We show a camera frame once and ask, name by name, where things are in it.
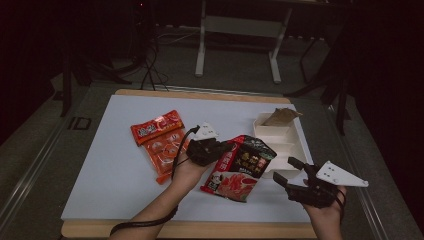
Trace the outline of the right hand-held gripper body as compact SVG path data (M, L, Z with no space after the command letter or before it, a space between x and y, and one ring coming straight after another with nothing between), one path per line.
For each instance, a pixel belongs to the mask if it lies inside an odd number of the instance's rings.
M288 199L317 208L331 206L337 200L339 186L368 187L369 183L327 161L322 166L310 165L307 186L292 185L286 189Z

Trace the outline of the orange snack packet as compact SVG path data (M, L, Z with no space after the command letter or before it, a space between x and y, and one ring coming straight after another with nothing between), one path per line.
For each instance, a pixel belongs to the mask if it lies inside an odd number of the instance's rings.
M156 182L164 184L172 173L174 158L178 149L184 152L188 140L184 140L184 123L176 110L130 127L138 146L143 146L157 172Z

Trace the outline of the red and black seasoning packet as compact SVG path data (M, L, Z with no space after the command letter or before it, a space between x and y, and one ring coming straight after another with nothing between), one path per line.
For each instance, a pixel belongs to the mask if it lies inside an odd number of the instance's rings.
M245 202L277 153L261 139L240 135L229 140L232 149L216 163L203 192Z

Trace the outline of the person's right hand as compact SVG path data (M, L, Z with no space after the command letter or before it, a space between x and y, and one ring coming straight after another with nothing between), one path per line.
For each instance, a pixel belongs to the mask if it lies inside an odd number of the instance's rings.
M340 230L346 193L347 189L344 186L339 186L337 200L330 207L317 208L303 204L303 208L310 217L314 231L324 229Z

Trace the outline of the white cardboard box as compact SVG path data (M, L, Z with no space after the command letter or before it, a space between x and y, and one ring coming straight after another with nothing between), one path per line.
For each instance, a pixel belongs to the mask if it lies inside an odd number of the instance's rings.
M303 148L303 137L299 135L300 121L295 118L284 122L282 126L265 126L264 123L270 116L271 113L260 113L253 123L254 136L277 153L262 177L271 179L273 173L277 172L287 179L293 179L300 171L288 163L288 158L294 157L304 163L308 159Z

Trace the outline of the wooden table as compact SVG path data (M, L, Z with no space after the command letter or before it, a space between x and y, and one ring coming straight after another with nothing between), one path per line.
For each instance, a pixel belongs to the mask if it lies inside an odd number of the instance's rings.
M160 92L120 89L113 95L185 98L202 100L278 103L289 106L289 100L277 97L224 95L188 92ZM64 220L61 232L68 238L108 236L111 228L123 220ZM315 234L307 222L220 222L171 220L160 233L168 239L312 239Z

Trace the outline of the white metal stand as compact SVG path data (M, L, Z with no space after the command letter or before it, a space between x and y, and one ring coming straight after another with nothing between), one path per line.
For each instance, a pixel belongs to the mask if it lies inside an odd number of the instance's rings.
M202 77L205 61L205 36L207 32L237 34L246 36L257 36L274 38L275 47L268 53L270 69L275 84L280 84L282 78L277 62L277 56L285 37L288 23L292 14L292 8L284 11L281 22L233 18L224 16L208 15L206 13L206 0L201 1L200 42L195 68L195 76Z

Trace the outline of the black stand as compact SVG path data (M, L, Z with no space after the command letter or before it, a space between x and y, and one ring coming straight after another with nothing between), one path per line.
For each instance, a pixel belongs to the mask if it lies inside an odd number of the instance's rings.
M103 75L107 79L119 84L129 84L129 81L119 77L119 74L123 74L132 71L136 68L136 64L133 63L129 66L122 67L119 69L110 69L100 63L95 62L88 56L82 53L70 53L64 51L63 54L63 87L62 87L62 113L64 117L72 106L72 84L71 77L75 76L77 80L81 80L83 83L89 83L91 81L90 74L87 68L91 68L93 71Z

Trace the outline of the black tripod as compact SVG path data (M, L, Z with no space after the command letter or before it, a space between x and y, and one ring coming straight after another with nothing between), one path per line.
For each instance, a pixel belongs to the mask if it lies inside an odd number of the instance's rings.
M323 28L323 38L330 50L323 60L323 63L317 73L307 80L303 59L306 57L309 50L317 42L315 38L302 54L299 65L302 77L307 85L299 90L290 93L285 93L286 97L299 97L312 90L320 87L325 87L320 100L324 105L331 105L337 99L336 105L336 120L335 125L339 133L344 136L344 119L347 115L346 102L348 83L352 76L350 70L350 61L347 52L340 42L343 36L344 24L328 24Z

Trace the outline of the gold foil snack packet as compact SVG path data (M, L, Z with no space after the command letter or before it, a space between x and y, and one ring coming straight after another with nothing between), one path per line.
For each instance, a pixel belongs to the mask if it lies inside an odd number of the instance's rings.
M263 123L263 126L284 126L297 117L302 116L295 110L289 108L276 108L275 111Z

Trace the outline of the person's left hand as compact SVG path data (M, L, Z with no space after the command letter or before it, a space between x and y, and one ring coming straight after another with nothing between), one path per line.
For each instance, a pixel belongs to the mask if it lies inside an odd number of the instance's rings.
M181 195L188 194L200 181L203 174L211 167L211 164L200 166L193 163L187 157L181 157L174 171L171 189Z

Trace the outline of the metal floor rail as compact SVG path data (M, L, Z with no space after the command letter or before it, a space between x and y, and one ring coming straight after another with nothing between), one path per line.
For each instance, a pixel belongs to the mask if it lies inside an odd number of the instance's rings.
M7 227L10 225L11 221L16 215L16 212L25 201L25 198L31 191L32 186L47 163L48 158L51 155L51 152L55 147L62 131L68 126L69 123L69 116L59 118L58 123L53 127L52 132L48 136L45 143L42 145L34 160L31 162L31 165L19 179L6 203L0 209L0 233L5 232Z
M332 105L324 105L323 108L343 153L342 157L336 159L336 163L362 178L363 174L358 165L361 157L356 155L355 148L348 142L348 138L341 135L337 129L335 108ZM342 226L346 240L387 240L386 231L382 226L369 190L370 186L349 188L349 197L352 200L348 204Z

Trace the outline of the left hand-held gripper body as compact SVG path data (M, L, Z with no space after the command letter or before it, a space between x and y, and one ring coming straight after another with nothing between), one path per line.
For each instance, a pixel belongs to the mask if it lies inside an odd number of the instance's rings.
M215 129L208 122L203 122L189 142L187 156L199 166L207 166L217 161L220 156L217 137Z

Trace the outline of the white table mat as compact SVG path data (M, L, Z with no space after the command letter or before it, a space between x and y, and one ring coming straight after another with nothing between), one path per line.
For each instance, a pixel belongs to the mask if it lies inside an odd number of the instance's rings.
M144 149L130 127L171 110L187 128L210 123L221 140L253 133L261 113L278 103L202 100L113 95L106 107L85 162L65 206L64 220L127 220L148 205L166 187L156 182ZM179 221L307 222L303 207L287 199L282 187L261 179L245 203L211 195L196 187L179 204Z

